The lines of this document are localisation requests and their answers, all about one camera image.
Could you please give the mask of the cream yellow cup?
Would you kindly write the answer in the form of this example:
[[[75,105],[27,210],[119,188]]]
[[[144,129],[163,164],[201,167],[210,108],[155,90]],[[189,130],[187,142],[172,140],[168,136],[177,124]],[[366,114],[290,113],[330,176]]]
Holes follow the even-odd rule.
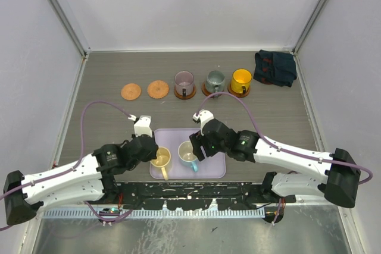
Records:
[[[151,161],[151,166],[160,170],[165,181],[168,181],[168,170],[171,167],[171,153],[165,147],[159,147],[156,158]]]

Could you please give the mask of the wooden coaster back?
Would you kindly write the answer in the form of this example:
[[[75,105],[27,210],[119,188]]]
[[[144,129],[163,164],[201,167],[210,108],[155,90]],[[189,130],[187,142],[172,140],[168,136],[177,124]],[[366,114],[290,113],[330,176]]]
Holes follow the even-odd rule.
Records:
[[[207,90],[205,82],[202,84],[202,92],[205,96],[209,96],[211,93]],[[214,95],[213,98],[218,98],[220,95]]]

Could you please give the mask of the woven rattan coaster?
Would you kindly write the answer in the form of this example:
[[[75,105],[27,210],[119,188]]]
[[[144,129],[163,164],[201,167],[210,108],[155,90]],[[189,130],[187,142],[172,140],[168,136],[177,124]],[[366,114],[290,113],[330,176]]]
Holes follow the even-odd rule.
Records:
[[[134,101],[140,94],[141,88],[136,83],[128,83],[121,89],[121,97],[127,101]]]
[[[165,97],[169,93],[169,90],[169,85],[162,80],[151,82],[147,88],[148,95],[153,99]]]

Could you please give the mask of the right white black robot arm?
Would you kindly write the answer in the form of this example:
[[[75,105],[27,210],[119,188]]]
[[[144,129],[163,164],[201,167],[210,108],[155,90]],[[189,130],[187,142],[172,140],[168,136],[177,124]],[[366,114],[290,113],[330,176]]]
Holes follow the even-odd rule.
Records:
[[[361,171],[346,150],[329,153],[282,146],[254,131],[235,132],[213,117],[193,120],[200,130],[189,138],[193,154],[200,161],[225,153],[239,162],[277,165],[291,171],[265,175],[260,191],[266,202],[291,195],[311,195],[322,196],[343,208],[355,206]]]

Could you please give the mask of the purple translucent cup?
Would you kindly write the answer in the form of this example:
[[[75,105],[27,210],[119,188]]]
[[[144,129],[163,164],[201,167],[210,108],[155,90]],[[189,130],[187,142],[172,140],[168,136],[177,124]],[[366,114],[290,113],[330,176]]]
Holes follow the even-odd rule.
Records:
[[[179,93],[183,87],[190,93],[194,87],[194,76],[189,71],[179,71],[174,77],[174,82]]]

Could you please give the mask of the grey green cup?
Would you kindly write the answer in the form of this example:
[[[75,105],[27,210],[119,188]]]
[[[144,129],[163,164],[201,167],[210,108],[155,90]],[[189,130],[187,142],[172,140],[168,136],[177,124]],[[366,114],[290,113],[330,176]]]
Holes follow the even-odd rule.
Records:
[[[208,93],[223,92],[225,85],[225,76],[221,71],[209,72],[205,80],[205,89]]]

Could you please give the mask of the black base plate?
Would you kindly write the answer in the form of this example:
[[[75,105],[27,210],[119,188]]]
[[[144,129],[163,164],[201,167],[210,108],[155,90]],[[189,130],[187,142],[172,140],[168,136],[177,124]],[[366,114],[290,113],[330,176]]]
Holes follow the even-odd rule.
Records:
[[[215,202],[219,211],[257,209],[278,200],[261,192],[261,186],[249,182],[160,182],[118,183],[114,191],[91,205],[118,205],[123,209],[174,211],[206,210]]]

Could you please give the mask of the lilac plastic tray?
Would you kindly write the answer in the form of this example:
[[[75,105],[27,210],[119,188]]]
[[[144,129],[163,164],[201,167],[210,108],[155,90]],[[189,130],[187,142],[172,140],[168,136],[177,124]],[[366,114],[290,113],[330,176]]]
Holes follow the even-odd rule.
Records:
[[[178,156],[181,143],[190,141],[189,136],[198,132],[198,128],[162,128],[154,131],[155,141],[159,147],[167,148],[171,153],[171,167],[168,170],[168,179],[218,179],[226,173],[226,160],[223,153],[198,161],[198,171],[193,172],[184,166]],[[150,165],[149,173],[154,179],[164,179],[160,170]]]

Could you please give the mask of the dark wooden coaster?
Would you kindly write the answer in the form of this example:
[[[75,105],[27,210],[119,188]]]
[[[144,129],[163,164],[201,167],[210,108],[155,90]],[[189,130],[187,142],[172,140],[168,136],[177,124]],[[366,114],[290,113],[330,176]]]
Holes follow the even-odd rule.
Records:
[[[196,94],[196,86],[193,87],[190,93],[188,93],[187,89],[184,87],[181,89],[181,92],[179,93],[176,87],[174,87],[174,95],[181,100],[188,100],[194,97],[195,94]]]

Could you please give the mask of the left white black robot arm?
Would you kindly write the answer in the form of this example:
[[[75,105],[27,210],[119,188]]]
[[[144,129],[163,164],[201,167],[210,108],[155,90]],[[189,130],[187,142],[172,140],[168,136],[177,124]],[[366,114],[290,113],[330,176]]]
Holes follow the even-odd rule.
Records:
[[[106,204],[121,194],[115,176],[132,171],[141,162],[157,157],[154,137],[141,135],[121,144],[107,144],[74,163],[24,175],[16,170],[5,179],[1,200],[7,226],[33,219],[40,211],[77,202]]]

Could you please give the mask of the white cup blue handle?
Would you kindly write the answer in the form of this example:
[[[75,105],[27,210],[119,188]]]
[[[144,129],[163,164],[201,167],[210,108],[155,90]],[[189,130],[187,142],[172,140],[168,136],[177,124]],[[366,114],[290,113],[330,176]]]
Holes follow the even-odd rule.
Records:
[[[181,163],[193,172],[198,171],[198,158],[193,154],[193,146],[190,141],[185,141],[178,148],[178,156]]]

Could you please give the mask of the dark blue folded cloth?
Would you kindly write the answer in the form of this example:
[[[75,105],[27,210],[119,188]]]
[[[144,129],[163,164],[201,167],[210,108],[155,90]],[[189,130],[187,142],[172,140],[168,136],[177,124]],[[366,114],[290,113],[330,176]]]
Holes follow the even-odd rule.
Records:
[[[260,50],[254,55],[253,79],[262,84],[292,87],[297,79],[296,63],[292,54]]]

